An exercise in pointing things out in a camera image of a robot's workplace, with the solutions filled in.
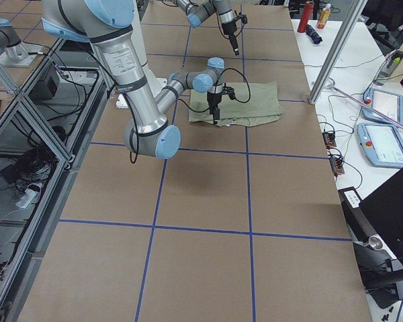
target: white table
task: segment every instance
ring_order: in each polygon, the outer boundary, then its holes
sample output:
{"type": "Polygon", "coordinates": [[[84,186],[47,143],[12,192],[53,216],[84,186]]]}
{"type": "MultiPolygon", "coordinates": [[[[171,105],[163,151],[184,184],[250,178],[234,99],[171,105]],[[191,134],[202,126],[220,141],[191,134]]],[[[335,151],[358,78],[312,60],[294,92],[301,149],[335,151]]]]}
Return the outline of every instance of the white table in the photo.
{"type": "MultiPolygon", "coordinates": [[[[317,30],[322,37],[323,41],[319,45],[312,43],[311,39],[306,34],[298,33],[297,27],[299,20],[293,20],[293,27],[296,34],[300,54],[302,55],[303,63],[305,64],[306,76],[308,83],[312,88],[312,83],[316,80],[331,44],[341,26],[339,21],[329,21],[326,28],[323,30],[317,30]]],[[[312,27],[315,27],[316,22],[310,21],[312,27]]],[[[377,47],[377,44],[371,37],[367,27],[363,22],[358,22],[354,27],[354,30],[349,37],[345,48],[343,49],[340,58],[338,59],[336,66],[357,66],[363,62],[368,62],[358,67],[349,68],[334,68],[331,78],[336,82],[336,87],[342,91],[353,94],[362,93],[367,86],[371,83],[378,68],[384,61],[384,56],[377,47]]],[[[381,87],[385,91],[391,91],[403,95],[403,88],[400,83],[386,83],[381,87]]],[[[316,102],[316,112],[319,114],[319,121],[327,121],[331,123],[337,130],[350,131],[351,129],[334,122],[332,111],[328,103],[328,97],[330,95],[337,95],[338,93],[332,90],[325,90],[322,92],[319,100],[316,102]]],[[[356,98],[361,99],[361,95],[355,95],[356,98]]],[[[360,106],[350,101],[349,99],[331,97],[330,98],[334,111],[334,118],[342,123],[354,127],[355,123],[371,123],[370,121],[362,118],[359,114],[360,106]]],[[[346,153],[346,162],[356,167],[363,175],[363,183],[358,189],[358,193],[364,199],[378,186],[387,181],[398,169],[389,168],[376,168],[370,165],[369,161],[364,156],[362,149],[359,147],[356,133],[350,135],[344,132],[337,133],[336,137],[337,148],[342,152],[348,149],[346,153]]],[[[352,169],[350,166],[345,165],[345,174],[340,175],[337,179],[337,188],[346,188],[348,186],[358,186],[360,183],[360,175],[352,169]]],[[[374,321],[379,321],[384,314],[389,313],[388,310],[380,309],[374,302],[371,296],[367,296],[370,310],[374,321]]],[[[394,311],[390,314],[389,321],[396,320],[396,314],[398,312],[398,305],[394,305],[394,311]]],[[[400,316],[400,322],[403,322],[403,311],[400,316]]]]}

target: folded towel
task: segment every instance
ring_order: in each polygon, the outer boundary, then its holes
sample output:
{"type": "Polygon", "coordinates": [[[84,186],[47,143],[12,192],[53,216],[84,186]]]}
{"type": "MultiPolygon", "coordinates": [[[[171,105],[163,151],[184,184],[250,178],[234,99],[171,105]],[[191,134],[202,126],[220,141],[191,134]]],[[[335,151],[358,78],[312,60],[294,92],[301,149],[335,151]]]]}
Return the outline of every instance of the folded towel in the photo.
{"type": "MultiPolygon", "coordinates": [[[[234,88],[236,96],[244,101],[248,95],[248,87],[246,83],[227,83],[227,86],[234,88]]],[[[244,125],[255,126],[265,123],[277,121],[282,114],[282,108],[277,100],[277,84],[276,82],[269,84],[252,84],[251,100],[242,104],[238,101],[232,101],[228,95],[222,97],[219,104],[220,119],[217,126],[224,125],[244,125]]],[[[191,91],[191,99],[189,106],[195,111],[203,111],[208,108],[206,94],[201,94],[195,90],[191,91]]],[[[195,113],[189,111],[189,122],[204,121],[213,124],[213,117],[209,111],[204,113],[195,113]]]]}

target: tablet screen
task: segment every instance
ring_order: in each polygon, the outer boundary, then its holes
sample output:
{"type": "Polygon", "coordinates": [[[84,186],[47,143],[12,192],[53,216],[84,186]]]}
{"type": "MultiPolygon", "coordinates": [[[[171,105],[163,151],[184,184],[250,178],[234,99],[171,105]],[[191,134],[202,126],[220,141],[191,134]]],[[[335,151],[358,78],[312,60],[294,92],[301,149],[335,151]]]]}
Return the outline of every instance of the tablet screen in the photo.
{"type": "Polygon", "coordinates": [[[399,102],[399,96],[397,95],[373,91],[372,107],[394,121],[398,121],[399,102]]]}
{"type": "Polygon", "coordinates": [[[403,163],[403,151],[392,128],[375,125],[366,128],[379,161],[403,163]]]}

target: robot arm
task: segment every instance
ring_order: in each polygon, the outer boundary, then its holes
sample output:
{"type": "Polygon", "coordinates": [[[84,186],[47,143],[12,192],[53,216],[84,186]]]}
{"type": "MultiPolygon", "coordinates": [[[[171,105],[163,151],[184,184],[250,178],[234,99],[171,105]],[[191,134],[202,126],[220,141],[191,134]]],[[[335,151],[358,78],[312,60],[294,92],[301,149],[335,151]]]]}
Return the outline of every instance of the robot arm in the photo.
{"type": "Polygon", "coordinates": [[[228,37],[234,54],[239,55],[237,39],[234,33],[237,31],[236,22],[241,20],[245,25],[248,23],[246,15],[233,11],[229,0],[207,0],[201,5],[197,5],[191,0],[174,0],[175,4],[180,7],[187,15],[188,22],[191,27],[196,28],[201,25],[207,18],[214,13],[218,14],[222,32],[228,37]]]}
{"type": "Polygon", "coordinates": [[[0,19],[0,54],[3,51],[6,51],[7,57],[14,62],[28,57],[26,45],[6,19],[0,19]]]}
{"type": "Polygon", "coordinates": [[[132,42],[135,16],[132,0],[42,0],[44,29],[54,36],[90,42],[101,52],[134,118],[125,134],[128,148],[157,158],[170,158],[180,133],[165,112],[185,90],[206,92],[220,80],[224,62],[211,61],[205,71],[174,74],[154,97],[132,42]]]}

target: orange bottle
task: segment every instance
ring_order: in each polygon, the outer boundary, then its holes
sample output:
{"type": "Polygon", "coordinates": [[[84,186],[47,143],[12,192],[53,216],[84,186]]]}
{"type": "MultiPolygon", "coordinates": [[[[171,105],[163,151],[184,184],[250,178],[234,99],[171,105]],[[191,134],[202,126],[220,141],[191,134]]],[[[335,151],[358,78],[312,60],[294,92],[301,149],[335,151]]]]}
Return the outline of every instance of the orange bottle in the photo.
{"type": "Polygon", "coordinates": [[[318,29],[324,29],[328,18],[330,17],[331,14],[331,4],[327,3],[325,8],[322,10],[320,19],[318,20],[318,23],[316,24],[316,27],[318,29]]]}

